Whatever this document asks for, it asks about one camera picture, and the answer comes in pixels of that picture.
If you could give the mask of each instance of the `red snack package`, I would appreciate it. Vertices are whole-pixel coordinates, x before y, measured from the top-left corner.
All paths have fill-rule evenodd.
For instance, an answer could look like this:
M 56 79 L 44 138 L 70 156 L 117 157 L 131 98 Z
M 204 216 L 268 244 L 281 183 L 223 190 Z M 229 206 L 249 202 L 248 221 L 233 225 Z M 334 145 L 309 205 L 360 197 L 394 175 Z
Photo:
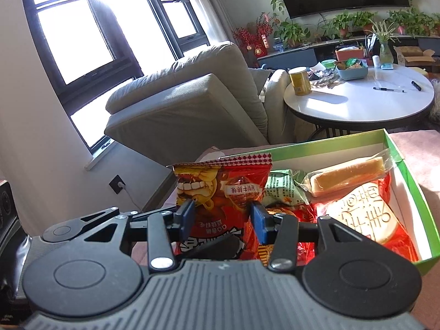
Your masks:
M 292 215 L 298 218 L 299 222 L 312 222 L 316 223 L 316 213 L 309 205 L 298 205 L 298 206 L 277 206 L 275 208 L 268 208 L 268 213 L 271 215 L 277 213 L 285 213 L 287 215 Z M 267 246 L 260 245 L 258 247 L 258 257 L 264 266 L 269 263 L 269 258 L 271 256 L 273 244 L 268 244 Z M 297 257 L 296 265 L 301 266 L 310 262 L 315 257 L 315 245 L 313 243 L 298 243 L 297 244 Z
M 232 233 L 242 241 L 237 258 L 256 259 L 258 241 L 247 206 L 261 200 L 271 168 L 270 154 L 174 165 L 178 178 L 177 205 L 188 198 L 196 202 L 190 237 L 177 245 L 177 253 Z
M 318 216 L 329 215 L 411 262 L 419 256 L 405 228 L 388 206 L 391 175 L 355 188 L 338 200 L 316 203 Z

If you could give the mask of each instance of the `sofa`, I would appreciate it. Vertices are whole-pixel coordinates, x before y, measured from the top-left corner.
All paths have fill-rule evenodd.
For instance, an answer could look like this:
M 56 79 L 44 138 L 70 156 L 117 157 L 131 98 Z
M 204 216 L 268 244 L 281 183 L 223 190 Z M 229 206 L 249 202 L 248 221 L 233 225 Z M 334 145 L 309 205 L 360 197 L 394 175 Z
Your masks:
M 210 46 L 115 91 L 105 135 L 164 166 L 193 162 L 211 146 L 304 141 L 314 126 L 284 103 L 289 75 L 277 70 L 266 82 L 271 72 L 248 68 L 231 42 Z

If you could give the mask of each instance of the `glass vase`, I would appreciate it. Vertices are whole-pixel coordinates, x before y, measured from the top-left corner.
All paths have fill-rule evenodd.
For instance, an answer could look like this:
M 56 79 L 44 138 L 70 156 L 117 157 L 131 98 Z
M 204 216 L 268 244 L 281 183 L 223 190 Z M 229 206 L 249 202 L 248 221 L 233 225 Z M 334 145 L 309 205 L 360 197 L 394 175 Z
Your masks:
M 392 56 L 391 50 L 388 46 L 388 42 L 382 43 L 381 42 L 381 52 L 379 54 L 379 57 L 381 59 L 381 63 L 394 63 L 394 57 Z

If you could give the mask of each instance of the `sofa backrest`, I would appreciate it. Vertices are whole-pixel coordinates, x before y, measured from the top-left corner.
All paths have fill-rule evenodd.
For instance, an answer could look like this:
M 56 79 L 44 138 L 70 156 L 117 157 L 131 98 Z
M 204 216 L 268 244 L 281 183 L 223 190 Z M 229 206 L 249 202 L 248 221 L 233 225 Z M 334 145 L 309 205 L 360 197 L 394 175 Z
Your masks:
M 231 42 L 210 46 L 196 56 L 181 58 L 169 68 L 134 80 L 110 96 L 106 110 L 115 114 L 151 95 L 210 73 L 225 85 L 267 138 L 265 108 L 243 55 Z

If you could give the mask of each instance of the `window sill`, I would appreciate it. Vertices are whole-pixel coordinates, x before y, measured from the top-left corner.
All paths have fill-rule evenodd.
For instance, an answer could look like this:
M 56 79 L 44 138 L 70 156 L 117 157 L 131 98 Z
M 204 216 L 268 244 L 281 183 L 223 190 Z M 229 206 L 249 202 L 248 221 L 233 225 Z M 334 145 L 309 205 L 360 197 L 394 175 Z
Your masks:
M 99 149 L 95 153 L 93 153 L 93 159 L 84 166 L 86 171 L 90 171 L 103 157 L 106 155 L 110 150 L 112 150 L 117 142 L 115 142 L 113 139 L 110 139 L 110 144 L 106 148 Z

